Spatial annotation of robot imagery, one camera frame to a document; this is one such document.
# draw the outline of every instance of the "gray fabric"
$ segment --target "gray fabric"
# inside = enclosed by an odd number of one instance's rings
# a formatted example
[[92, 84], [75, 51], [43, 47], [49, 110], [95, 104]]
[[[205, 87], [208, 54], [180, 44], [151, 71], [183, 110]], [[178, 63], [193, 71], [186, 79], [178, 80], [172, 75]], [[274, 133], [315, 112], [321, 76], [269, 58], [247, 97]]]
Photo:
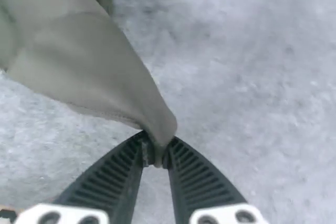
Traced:
[[[271, 224], [336, 223], [336, 0], [114, 0], [178, 118]], [[136, 131], [0, 75], [1, 203], [53, 197]], [[174, 223], [166, 171], [143, 174], [134, 224]]]
[[6, 0], [23, 37], [8, 76], [80, 113], [146, 130], [160, 166], [176, 118], [127, 38], [94, 0], [57, 0], [54, 9], [68, 8], [43, 11], [51, 1]]

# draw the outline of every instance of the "floor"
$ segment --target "floor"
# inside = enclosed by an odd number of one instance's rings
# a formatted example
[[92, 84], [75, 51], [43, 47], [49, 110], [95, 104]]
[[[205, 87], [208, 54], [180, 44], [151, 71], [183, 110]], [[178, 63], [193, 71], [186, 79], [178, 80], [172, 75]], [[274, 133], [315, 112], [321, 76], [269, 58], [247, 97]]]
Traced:
[[[210, 159], [271, 224], [336, 222], [336, 0], [114, 0], [113, 19]], [[0, 74], [1, 204], [61, 192], [136, 131]], [[143, 176], [134, 224], [173, 223], [168, 176]]]

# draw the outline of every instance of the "bolt hole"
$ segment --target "bolt hole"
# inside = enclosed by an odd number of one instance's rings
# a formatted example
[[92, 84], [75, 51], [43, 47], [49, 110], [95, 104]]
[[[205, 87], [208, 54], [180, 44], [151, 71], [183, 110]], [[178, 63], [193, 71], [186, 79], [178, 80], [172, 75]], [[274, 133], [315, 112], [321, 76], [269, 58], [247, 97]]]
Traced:
[[41, 217], [38, 224], [57, 224], [60, 218], [59, 213], [49, 212]]
[[79, 224], [99, 224], [99, 220], [96, 217], [85, 217]]
[[198, 219], [198, 224], [218, 224], [218, 221], [211, 216], [202, 216]]
[[238, 220], [239, 223], [255, 223], [256, 222], [256, 218], [254, 217], [254, 215], [244, 210], [236, 213], [236, 219]]

